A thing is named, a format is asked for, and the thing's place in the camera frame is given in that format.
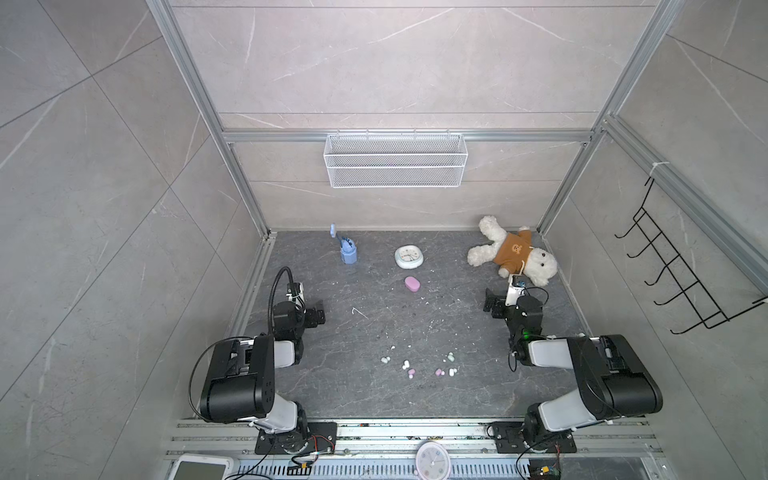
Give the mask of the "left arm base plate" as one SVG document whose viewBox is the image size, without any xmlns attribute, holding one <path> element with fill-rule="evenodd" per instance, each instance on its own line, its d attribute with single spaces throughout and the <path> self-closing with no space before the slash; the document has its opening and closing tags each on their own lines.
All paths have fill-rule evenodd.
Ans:
<svg viewBox="0 0 768 480">
<path fill-rule="evenodd" d="M 305 455 L 332 453 L 338 436 L 338 424 L 335 422 L 310 421 L 306 426 L 281 434 L 260 432 L 254 453 L 256 455 Z"/>
</svg>

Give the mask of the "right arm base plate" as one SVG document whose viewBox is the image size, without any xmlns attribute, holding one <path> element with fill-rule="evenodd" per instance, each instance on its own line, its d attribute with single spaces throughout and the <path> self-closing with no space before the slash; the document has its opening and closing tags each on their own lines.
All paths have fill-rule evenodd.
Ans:
<svg viewBox="0 0 768 480">
<path fill-rule="evenodd" d="M 549 432 L 543 428 L 526 426 L 521 421 L 492 422 L 485 431 L 495 443 L 499 454 L 523 453 L 576 453 L 577 447 L 570 431 Z"/>
</svg>

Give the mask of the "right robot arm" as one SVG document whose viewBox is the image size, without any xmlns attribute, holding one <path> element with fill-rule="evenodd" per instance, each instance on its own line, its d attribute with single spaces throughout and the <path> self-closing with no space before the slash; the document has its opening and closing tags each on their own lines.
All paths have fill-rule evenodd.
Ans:
<svg viewBox="0 0 768 480">
<path fill-rule="evenodd" d="M 511 371 L 520 365 L 565 369 L 576 381 L 572 391 L 528 407 L 522 426 L 527 445 L 662 409 L 659 386 L 624 336 L 545 336 L 544 306 L 527 288 L 513 298 L 485 291 L 483 310 L 502 319 L 509 330 Z"/>
</svg>

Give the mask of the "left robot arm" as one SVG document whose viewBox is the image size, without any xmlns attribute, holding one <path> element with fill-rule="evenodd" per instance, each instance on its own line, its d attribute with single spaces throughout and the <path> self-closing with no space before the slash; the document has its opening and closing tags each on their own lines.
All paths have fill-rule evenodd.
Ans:
<svg viewBox="0 0 768 480">
<path fill-rule="evenodd" d="M 304 408 L 276 391 L 276 371 L 300 364 L 306 330 L 326 322 L 323 304 L 307 305 L 303 286 L 283 266 L 272 283 L 267 331 L 219 340 L 203 351 L 210 362 L 197 400 L 189 405 L 208 423 L 247 422 L 277 442 L 304 443 L 310 437 Z"/>
</svg>

